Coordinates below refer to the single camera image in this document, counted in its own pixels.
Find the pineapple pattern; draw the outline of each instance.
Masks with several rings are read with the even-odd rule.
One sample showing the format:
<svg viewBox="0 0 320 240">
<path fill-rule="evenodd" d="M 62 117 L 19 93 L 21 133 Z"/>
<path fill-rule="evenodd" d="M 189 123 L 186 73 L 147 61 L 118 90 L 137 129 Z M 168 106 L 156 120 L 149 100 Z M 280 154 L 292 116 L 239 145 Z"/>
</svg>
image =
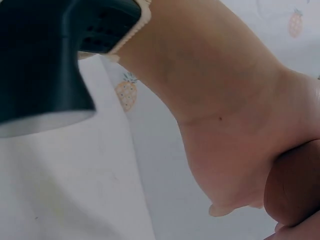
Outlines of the pineapple pattern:
<svg viewBox="0 0 320 240">
<path fill-rule="evenodd" d="M 137 100 L 137 82 L 138 79 L 131 72 L 127 72 L 123 74 L 123 81 L 115 88 L 115 92 L 125 112 L 128 112 L 135 105 Z"/>
<path fill-rule="evenodd" d="M 304 23 L 302 20 L 302 12 L 298 9 L 294 9 L 294 13 L 292 14 L 290 21 L 289 21 L 289 34 L 293 38 L 299 37 L 301 34 L 303 28 L 304 28 Z"/>
</svg>

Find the smartwatch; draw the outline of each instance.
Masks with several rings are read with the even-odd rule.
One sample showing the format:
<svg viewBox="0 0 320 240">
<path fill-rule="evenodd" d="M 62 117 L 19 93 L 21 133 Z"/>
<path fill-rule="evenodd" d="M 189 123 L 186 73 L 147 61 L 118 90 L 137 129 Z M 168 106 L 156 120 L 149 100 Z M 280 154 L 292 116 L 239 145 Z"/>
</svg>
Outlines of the smartwatch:
<svg viewBox="0 0 320 240">
<path fill-rule="evenodd" d="M 0 0 L 0 137 L 94 115 L 81 55 L 115 56 L 151 18 L 150 0 Z"/>
<path fill-rule="evenodd" d="M 47 43 L 65 54 L 114 55 L 151 19 L 150 3 L 151 0 L 0 0 L 0 48 L 32 46 L 37 51 L 36 44 Z"/>
</svg>

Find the wrist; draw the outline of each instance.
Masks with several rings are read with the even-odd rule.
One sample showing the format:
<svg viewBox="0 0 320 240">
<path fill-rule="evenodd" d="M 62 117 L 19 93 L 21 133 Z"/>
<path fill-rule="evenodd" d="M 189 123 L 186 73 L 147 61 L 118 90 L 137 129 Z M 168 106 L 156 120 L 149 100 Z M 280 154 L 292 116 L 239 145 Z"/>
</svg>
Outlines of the wrist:
<svg viewBox="0 0 320 240">
<path fill-rule="evenodd" d="M 275 84 L 281 65 L 220 1 L 154 0 L 150 8 L 150 23 L 120 50 L 120 64 L 177 121 L 236 111 Z"/>
</svg>

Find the skin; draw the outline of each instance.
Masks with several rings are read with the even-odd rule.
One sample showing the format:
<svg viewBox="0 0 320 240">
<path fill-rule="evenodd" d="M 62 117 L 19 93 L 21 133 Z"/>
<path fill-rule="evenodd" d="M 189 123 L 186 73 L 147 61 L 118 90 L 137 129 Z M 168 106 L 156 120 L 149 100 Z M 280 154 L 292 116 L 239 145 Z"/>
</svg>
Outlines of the skin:
<svg viewBox="0 0 320 240">
<path fill-rule="evenodd" d="M 264 205 L 279 222 L 268 240 L 319 239 L 320 140 L 278 158 L 267 179 Z"/>
<path fill-rule="evenodd" d="M 211 215 L 263 206 L 266 186 L 279 191 L 272 175 L 266 185 L 279 156 L 320 139 L 319 80 L 284 67 L 218 0 L 154 0 L 151 12 L 120 64 L 171 110 Z M 271 216 L 292 224 L 279 203 Z"/>
</svg>

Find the finger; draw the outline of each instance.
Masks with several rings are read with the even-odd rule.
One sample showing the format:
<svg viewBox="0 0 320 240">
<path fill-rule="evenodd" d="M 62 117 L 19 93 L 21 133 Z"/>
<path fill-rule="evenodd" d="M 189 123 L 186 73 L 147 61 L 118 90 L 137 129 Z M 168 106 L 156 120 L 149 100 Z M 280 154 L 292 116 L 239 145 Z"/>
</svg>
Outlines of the finger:
<svg viewBox="0 0 320 240">
<path fill-rule="evenodd" d="M 320 212 L 292 228 L 283 228 L 266 240 L 318 240 L 320 238 Z"/>
<path fill-rule="evenodd" d="M 283 225 L 282 223 L 278 223 L 276 226 L 275 226 L 275 229 L 274 231 L 277 233 L 280 231 L 280 229 L 282 229 L 285 225 Z"/>
<path fill-rule="evenodd" d="M 257 202 L 251 203 L 249 205 L 249 207 L 255 208 L 255 209 L 263 209 L 264 208 L 264 202 L 263 201 L 257 201 Z"/>
<path fill-rule="evenodd" d="M 233 208 L 217 208 L 215 206 L 211 206 L 210 209 L 209 209 L 209 214 L 212 216 L 212 217 L 223 217 L 223 216 L 226 216 L 230 213 L 232 213 L 234 211 Z"/>
<path fill-rule="evenodd" d="M 320 140 L 278 158 L 267 179 L 264 207 L 286 226 L 295 226 L 320 209 Z"/>
</svg>

